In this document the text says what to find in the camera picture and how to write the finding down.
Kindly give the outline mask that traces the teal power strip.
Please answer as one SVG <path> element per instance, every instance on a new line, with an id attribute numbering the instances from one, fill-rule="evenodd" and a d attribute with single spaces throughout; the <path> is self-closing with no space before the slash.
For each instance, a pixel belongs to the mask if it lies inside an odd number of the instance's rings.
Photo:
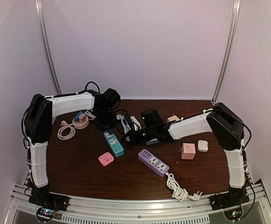
<path id="1" fill-rule="evenodd" d="M 105 135 L 105 132 L 103 133 L 104 137 L 109 145 L 109 147 L 112 150 L 112 153 L 115 157 L 120 157 L 122 155 L 124 155 L 124 148 L 121 145 L 121 143 L 119 142 L 119 140 L 117 139 L 116 135 L 113 133 L 113 136 L 110 138 L 107 138 Z"/>

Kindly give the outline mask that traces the pink square plug adapter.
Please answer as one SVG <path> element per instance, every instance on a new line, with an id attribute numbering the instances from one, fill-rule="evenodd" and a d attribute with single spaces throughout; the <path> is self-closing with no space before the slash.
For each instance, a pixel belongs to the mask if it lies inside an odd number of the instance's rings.
<path id="1" fill-rule="evenodd" d="M 106 152 L 98 157 L 98 161 L 102 166 L 106 167 L 114 162 L 114 157 L 111 153 Z"/>

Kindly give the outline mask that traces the purple power strip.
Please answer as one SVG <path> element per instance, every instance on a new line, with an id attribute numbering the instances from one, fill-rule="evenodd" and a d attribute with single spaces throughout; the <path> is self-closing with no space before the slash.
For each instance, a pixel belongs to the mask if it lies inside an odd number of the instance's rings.
<path id="1" fill-rule="evenodd" d="M 164 177 L 169 173 L 170 167 L 147 149 L 143 149 L 138 153 L 138 159 L 160 177 Z"/>

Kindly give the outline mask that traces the beige cube socket adapter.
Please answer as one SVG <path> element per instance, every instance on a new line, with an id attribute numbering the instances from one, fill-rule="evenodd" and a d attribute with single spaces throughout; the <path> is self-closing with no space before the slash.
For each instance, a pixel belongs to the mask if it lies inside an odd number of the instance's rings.
<path id="1" fill-rule="evenodd" d="M 176 115 L 172 115 L 167 118 L 167 122 L 176 122 L 176 121 L 180 121 L 180 118 Z"/>

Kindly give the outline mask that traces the pink cube socket adapter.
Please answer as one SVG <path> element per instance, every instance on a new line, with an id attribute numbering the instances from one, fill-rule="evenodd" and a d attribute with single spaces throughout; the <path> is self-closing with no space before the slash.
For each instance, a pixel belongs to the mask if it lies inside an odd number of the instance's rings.
<path id="1" fill-rule="evenodd" d="M 182 160 L 193 160 L 196 155 L 195 144 L 183 143 L 180 148 L 180 158 Z"/>

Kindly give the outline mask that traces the white plug adapter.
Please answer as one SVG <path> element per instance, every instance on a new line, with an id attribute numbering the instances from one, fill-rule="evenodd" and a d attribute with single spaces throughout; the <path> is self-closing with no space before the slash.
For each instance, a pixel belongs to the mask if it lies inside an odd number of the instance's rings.
<path id="1" fill-rule="evenodd" d="M 198 140 L 197 147 L 198 147 L 199 152 L 207 152 L 208 151 L 208 141 Z"/>

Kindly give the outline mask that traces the blue-grey power strip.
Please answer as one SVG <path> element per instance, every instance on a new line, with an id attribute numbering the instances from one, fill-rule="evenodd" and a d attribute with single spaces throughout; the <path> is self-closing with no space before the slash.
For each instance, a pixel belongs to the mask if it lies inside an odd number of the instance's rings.
<path id="1" fill-rule="evenodd" d="M 152 140 L 145 142 L 146 145 L 152 145 L 152 144 L 157 144 L 157 143 L 160 143 L 160 141 L 157 138 L 154 138 Z"/>

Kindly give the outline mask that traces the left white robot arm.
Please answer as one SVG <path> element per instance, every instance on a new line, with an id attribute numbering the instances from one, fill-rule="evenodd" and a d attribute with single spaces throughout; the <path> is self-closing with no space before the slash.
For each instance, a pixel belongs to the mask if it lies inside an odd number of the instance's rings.
<path id="1" fill-rule="evenodd" d="M 91 110 L 96 128 L 107 131 L 113 129 L 116 124 L 114 108 L 120 100 L 118 92 L 111 88 L 104 93 L 83 90 L 57 96 L 33 96 L 23 114 L 21 131 L 24 145 L 29 151 L 28 163 L 32 182 L 37 188 L 48 185 L 46 151 L 52 136 L 53 119 L 71 112 Z"/>

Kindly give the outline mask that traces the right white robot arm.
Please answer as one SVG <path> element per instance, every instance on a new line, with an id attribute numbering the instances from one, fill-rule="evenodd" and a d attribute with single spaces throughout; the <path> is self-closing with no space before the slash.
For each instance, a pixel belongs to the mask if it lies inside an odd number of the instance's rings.
<path id="1" fill-rule="evenodd" d="M 152 140 L 171 142 L 200 133 L 213 133 L 224 150 L 229 171 L 229 186 L 233 190 L 226 194 L 226 203 L 237 205 L 243 199 L 240 189 L 245 184 L 244 122 L 223 103 L 186 119 L 165 123 L 156 109 L 146 109 L 141 113 L 145 128 L 129 130 L 122 141 L 138 145 Z"/>

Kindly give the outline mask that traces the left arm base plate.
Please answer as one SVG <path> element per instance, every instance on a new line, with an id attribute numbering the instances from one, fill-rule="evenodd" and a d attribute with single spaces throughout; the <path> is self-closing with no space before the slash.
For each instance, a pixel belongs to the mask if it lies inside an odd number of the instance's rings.
<path id="1" fill-rule="evenodd" d="M 29 203 L 56 211 L 66 211 L 68 202 L 69 197 L 52 194 L 47 191 L 38 192 L 32 190 L 31 196 L 29 197 Z"/>

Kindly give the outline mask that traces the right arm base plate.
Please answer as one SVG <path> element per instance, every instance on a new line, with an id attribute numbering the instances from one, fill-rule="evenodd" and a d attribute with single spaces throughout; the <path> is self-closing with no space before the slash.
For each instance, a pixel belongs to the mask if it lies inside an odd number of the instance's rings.
<path id="1" fill-rule="evenodd" d="M 250 198 L 245 188 L 236 189 L 230 187 L 228 192 L 216 193 L 210 196 L 209 200 L 212 210 L 220 210 L 247 203 L 250 201 Z"/>

